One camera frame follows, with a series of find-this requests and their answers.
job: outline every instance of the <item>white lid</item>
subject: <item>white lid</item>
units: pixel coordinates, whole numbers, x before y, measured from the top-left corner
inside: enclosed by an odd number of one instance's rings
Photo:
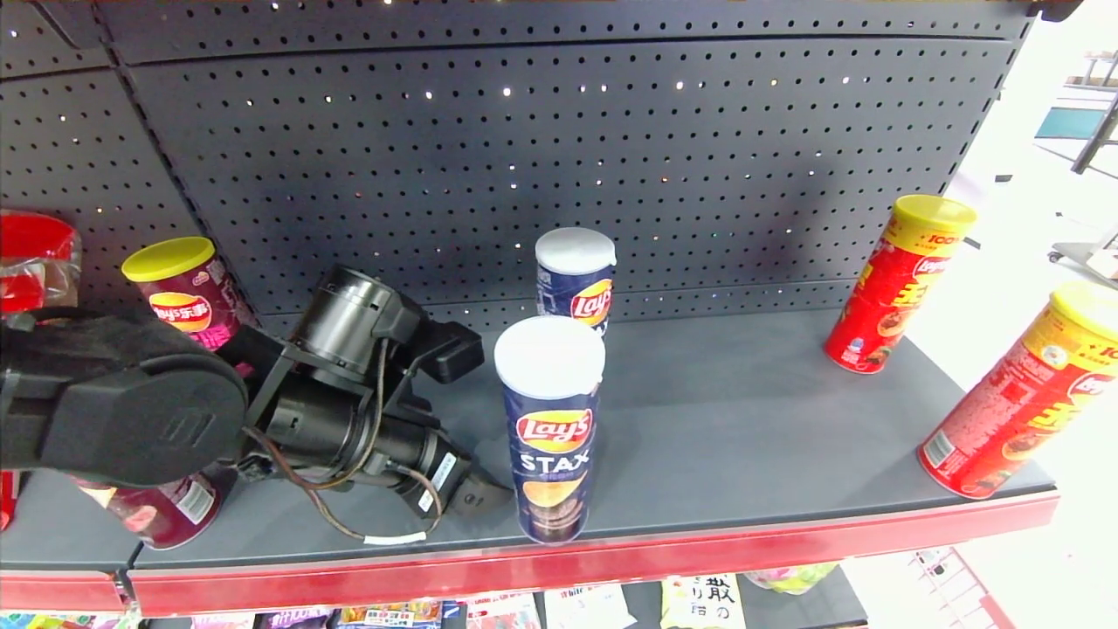
[[[614,240],[585,227],[560,227],[536,240],[536,260],[548,270],[567,275],[594,273],[617,264]]]
[[[532,317],[501,333],[493,350],[501,382],[536,400],[586,395],[601,382],[606,344],[570,317]]]

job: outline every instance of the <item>snack package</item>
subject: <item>snack package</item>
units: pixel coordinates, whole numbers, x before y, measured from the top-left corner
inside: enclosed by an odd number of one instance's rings
[[[0,616],[0,629],[136,629],[142,620],[139,612],[124,616],[7,613]]]
[[[190,619],[191,629],[253,629],[256,614],[240,613],[206,613]]]
[[[0,616],[0,629],[86,629],[93,620],[93,616],[6,613]]]
[[[334,610],[328,607],[301,607],[260,614],[260,629],[325,629]]]
[[[494,594],[466,602],[466,629],[542,629],[530,593]]]
[[[746,579],[751,581],[754,585],[798,597],[823,581],[836,565],[839,562],[813,563],[774,570],[756,570],[745,574]]]
[[[443,626],[442,601],[411,601],[368,607],[343,607],[339,629],[439,629]]]
[[[736,575],[678,576],[660,584],[662,629],[746,629]]]
[[[619,583],[547,590],[543,611],[548,629],[624,629],[636,622]]]
[[[73,227],[0,209],[0,312],[76,305],[80,267],[82,242]]]

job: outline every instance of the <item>lay's stax can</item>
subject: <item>lay's stax can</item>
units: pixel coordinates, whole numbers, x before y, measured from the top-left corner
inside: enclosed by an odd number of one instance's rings
[[[858,374],[883,370],[928,288],[947,268],[977,217],[969,207],[942,197],[897,199],[824,345],[826,355]]]
[[[582,227],[552,229],[536,240],[537,308],[606,335],[617,254],[609,236]]]
[[[498,339],[493,362],[520,527],[541,544],[570,542],[589,515],[605,343],[575,320],[532,317]]]

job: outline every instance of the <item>yellow lid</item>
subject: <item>yellow lid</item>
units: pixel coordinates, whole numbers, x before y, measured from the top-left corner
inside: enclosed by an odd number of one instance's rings
[[[978,220],[978,212],[951,199],[934,194],[907,194],[893,202],[903,218],[927,222],[937,229],[965,234]]]
[[[214,257],[214,242],[187,236],[144,247],[121,264],[121,273],[133,282],[158,282],[190,270]]]
[[[1118,289],[1068,282],[1052,290],[1052,306],[1083,328],[1118,342]]]

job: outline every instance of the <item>red shelf edge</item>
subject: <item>red shelf edge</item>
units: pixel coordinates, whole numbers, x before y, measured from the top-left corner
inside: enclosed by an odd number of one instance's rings
[[[0,570],[0,609],[123,613],[125,603],[104,572]]]
[[[398,557],[253,568],[132,570],[146,617],[294,606],[369,604],[538,591],[576,583],[660,580],[835,561],[1043,526],[1059,493],[1049,490],[951,507],[701,534],[644,535],[567,546],[512,546]]]

